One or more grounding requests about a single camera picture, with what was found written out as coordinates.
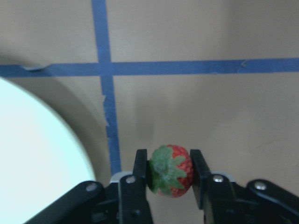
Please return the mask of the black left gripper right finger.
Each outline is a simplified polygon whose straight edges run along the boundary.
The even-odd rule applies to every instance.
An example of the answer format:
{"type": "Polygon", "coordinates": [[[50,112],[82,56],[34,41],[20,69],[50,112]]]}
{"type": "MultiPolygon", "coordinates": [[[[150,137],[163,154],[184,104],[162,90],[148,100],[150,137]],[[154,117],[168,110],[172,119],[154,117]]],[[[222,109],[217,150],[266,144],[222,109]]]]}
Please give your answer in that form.
{"type": "Polygon", "coordinates": [[[234,186],[222,174],[213,174],[198,149],[190,151],[193,165],[193,192],[205,224],[239,224],[241,204],[234,186]]]}

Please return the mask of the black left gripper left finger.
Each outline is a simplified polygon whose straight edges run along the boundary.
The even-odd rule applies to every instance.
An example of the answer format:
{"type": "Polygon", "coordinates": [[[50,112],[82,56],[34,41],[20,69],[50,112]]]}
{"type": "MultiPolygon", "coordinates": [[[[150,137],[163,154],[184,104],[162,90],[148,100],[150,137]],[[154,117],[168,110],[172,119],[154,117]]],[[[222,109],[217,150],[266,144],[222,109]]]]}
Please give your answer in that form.
{"type": "Polygon", "coordinates": [[[138,149],[133,172],[123,176],[118,183],[119,223],[152,224],[147,190],[147,150],[138,149]]]}

